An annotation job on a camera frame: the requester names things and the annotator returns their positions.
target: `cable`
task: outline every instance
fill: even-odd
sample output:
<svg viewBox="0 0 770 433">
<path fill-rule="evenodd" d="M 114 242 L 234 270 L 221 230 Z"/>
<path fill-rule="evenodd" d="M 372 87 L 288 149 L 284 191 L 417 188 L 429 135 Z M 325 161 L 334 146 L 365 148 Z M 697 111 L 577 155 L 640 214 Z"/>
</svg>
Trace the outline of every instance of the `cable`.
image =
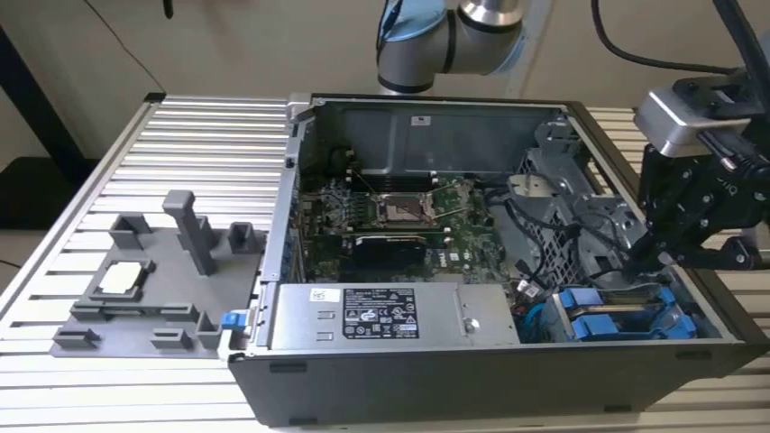
<svg viewBox="0 0 770 433">
<path fill-rule="evenodd" d="M 618 228 L 616 227 L 616 223 L 613 222 L 613 218 L 610 218 L 608 215 L 596 214 L 597 217 L 606 217 L 608 220 L 610 221 L 610 225 L 613 227 L 613 237 L 616 239 L 610 239 L 597 228 L 594 228 L 586 224 L 586 222 L 582 220 L 582 216 L 585 216 L 585 215 L 594 215 L 594 213 L 590 212 L 590 213 L 578 214 L 574 216 L 576 219 L 578 220 L 580 224 L 581 224 L 581 228 L 586 232 L 589 232 L 589 234 L 593 237 L 596 237 L 600 240 L 600 242 L 602 242 L 602 244 L 609 246 L 610 249 L 613 249 L 616 251 L 616 253 L 618 254 L 620 260 L 622 260 L 624 256 L 626 255 L 626 251 L 629 250 L 629 248 L 626 248 L 626 246 L 621 243 L 620 232 L 618 232 Z"/>
<path fill-rule="evenodd" d="M 517 210 L 517 213 L 521 215 L 521 217 L 524 219 L 528 220 L 528 222 L 536 226 L 540 226 L 542 228 L 548 228 L 549 230 L 554 230 L 557 232 L 572 232 L 577 229 L 576 224 L 570 223 L 565 226 L 560 226 L 557 224 L 549 224 L 545 221 L 541 221 L 538 218 L 536 218 L 534 216 L 532 216 L 528 211 L 524 209 L 524 207 L 521 207 L 521 204 L 517 203 L 517 200 L 514 198 L 509 198 L 506 200 L 506 202 L 510 201 L 510 205 L 514 207 L 514 209 Z"/>
<path fill-rule="evenodd" d="M 630 287 L 622 287 L 622 288 L 612 288 L 612 287 L 597 287 L 594 284 L 594 288 L 600 291 L 633 291 L 637 289 L 641 289 L 642 287 L 648 287 L 648 286 L 661 286 L 661 283 L 659 282 L 644 282 L 641 284 L 637 284 L 636 286 L 630 286 Z"/>
<path fill-rule="evenodd" d="M 673 70 L 688 70 L 691 72 L 704 72 L 708 74 L 721 74 L 721 75 L 731 75 L 736 72 L 735 68 L 721 68 L 717 66 L 709 65 L 697 65 L 692 63 L 677 63 L 673 61 L 664 61 L 649 59 L 646 57 L 638 56 L 632 54 L 630 52 L 624 51 L 612 41 L 606 34 L 605 24 L 602 22 L 602 13 L 600 11 L 600 0 L 592 0 L 592 15 L 593 15 L 593 26 L 597 30 L 597 35 L 600 36 L 600 41 L 605 47 L 610 50 L 613 54 L 616 54 L 621 59 L 632 61 L 637 64 L 644 66 L 652 66 L 655 68 L 663 69 L 673 69 Z"/>
<path fill-rule="evenodd" d="M 715 6 L 744 58 L 752 85 L 764 107 L 765 118 L 770 120 L 770 64 L 764 54 L 763 45 L 760 45 L 739 2 L 736 0 L 715 0 Z"/>
<path fill-rule="evenodd" d="M 592 275 L 589 275 L 586 277 L 586 280 L 589 280 L 589 282 L 593 282 L 593 280 L 596 280 L 600 277 L 604 277 L 609 273 L 621 272 L 621 271 L 622 271 L 622 269 L 605 269 L 604 271 L 600 271 L 598 273 L 593 273 Z"/>
<path fill-rule="evenodd" d="M 384 39 L 384 20 L 386 19 L 386 11 L 388 5 L 390 4 L 390 0 L 384 1 L 384 12 L 381 13 L 381 20 L 377 24 L 377 40 L 374 42 L 374 52 L 377 52 L 377 60 L 380 61 L 381 57 L 381 42 Z"/>
<path fill-rule="evenodd" d="M 0 259 L 0 263 L 5 264 L 6 266 L 11 266 L 13 268 L 22 269 L 21 264 L 15 264 L 14 262 L 10 262 L 9 260 Z"/>
<path fill-rule="evenodd" d="M 530 274 L 530 278 L 528 279 L 528 282 L 533 282 L 536 280 L 538 280 L 538 275 L 541 275 L 541 272 L 544 271 L 544 267 L 545 267 L 545 246 L 544 244 L 541 244 L 541 241 L 538 241 L 538 237 L 534 235 L 534 233 L 528 229 L 528 227 L 525 227 L 525 225 L 521 223 L 520 219 L 517 218 L 517 213 L 514 212 L 514 207 L 512 205 L 514 205 L 514 200 L 513 198 L 509 198 L 505 202 L 504 205 L 506 207 L 506 213 L 508 213 L 508 217 L 510 218 L 512 222 L 514 223 L 514 226 L 517 226 L 518 230 L 521 231 L 521 233 L 528 237 L 528 239 L 532 240 L 532 242 L 534 243 L 536 247 L 538 248 L 538 254 L 541 255 L 541 260 L 538 262 L 538 267 L 534 269 L 534 271 Z"/>
<path fill-rule="evenodd" d="M 145 69 L 145 72 L 147 72 L 147 75 L 150 76 L 150 78 L 153 79 L 153 81 L 155 81 L 155 85 L 158 85 L 158 87 L 161 88 L 161 90 L 166 93 L 166 89 L 163 87 L 163 85 L 161 84 L 161 81 L 158 81 L 158 78 L 155 78 L 155 75 L 151 73 L 151 71 L 147 69 L 147 67 L 145 66 L 145 63 L 141 62 L 141 60 L 137 58 L 137 56 L 134 55 L 134 53 L 131 52 L 131 50 L 129 49 L 129 47 L 126 46 L 126 43 L 123 43 L 123 40 L 121 39 L 121 36 L 118 36 L 117 31 L 113 29 L 113 26 L 110 25 L 110 23 L 107 22 L 107 20 L 105 19 L 105 17 L 102 16 L 102 14 L 99 13 L 99 11 L 97 10 L 97 8 L 93 5 L 93 2 L 90 0 L 83 0 L 83 3 L 91 8 L 91 10 L 94 11 L 94 13 L 97 14 L 97 16 L 99 17 L 99 20 L 103 22 L 105 26 L 107 27 L 107 30 L 113 33 L 113 35 L 117 38 L 118 43 L 121 44 L 121 47 L 123 48 L 123 51 L 127 53 L 129 56 L 131 56 L 131 58 L 134 59 L 134 61 L 137 61 L 137 64 L 141 65 L 142 69 Z"/>
<path fill-rule="evenodd" d="M 385 7 L 384 7 L 384 15 L 381 16 L 381 24 L 378 27 L 378 40 L 377 40 L 377 64 L 381 63 L 381 53 L 384 52 L 384 47 L 386 46 L 386 36 L 392 30 L 394 30 L 394 25 L 397 25 L 397 19 L 401 15 L 401 6 L 404 5 L 405 0 L 398 0 L 398 3 L 394 5 L 394 8 L 390 10 L 390 14 L 386 17 L 386 10 L 388 5 L 390 4 L 390 0 L 385 0 Z"/>
</svg>

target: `power supply label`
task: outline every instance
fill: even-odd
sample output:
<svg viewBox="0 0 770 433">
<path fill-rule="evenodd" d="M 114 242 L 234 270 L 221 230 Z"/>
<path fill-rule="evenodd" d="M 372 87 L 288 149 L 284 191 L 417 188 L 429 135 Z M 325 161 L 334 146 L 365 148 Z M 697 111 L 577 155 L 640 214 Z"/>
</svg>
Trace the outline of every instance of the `power supply label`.
<svg viewBox="0 0 770 433">
<path fill-rule="evenodd" d="M 414 289 L 346 289 L 346 338 L 421 338 Z"/>
</svg>

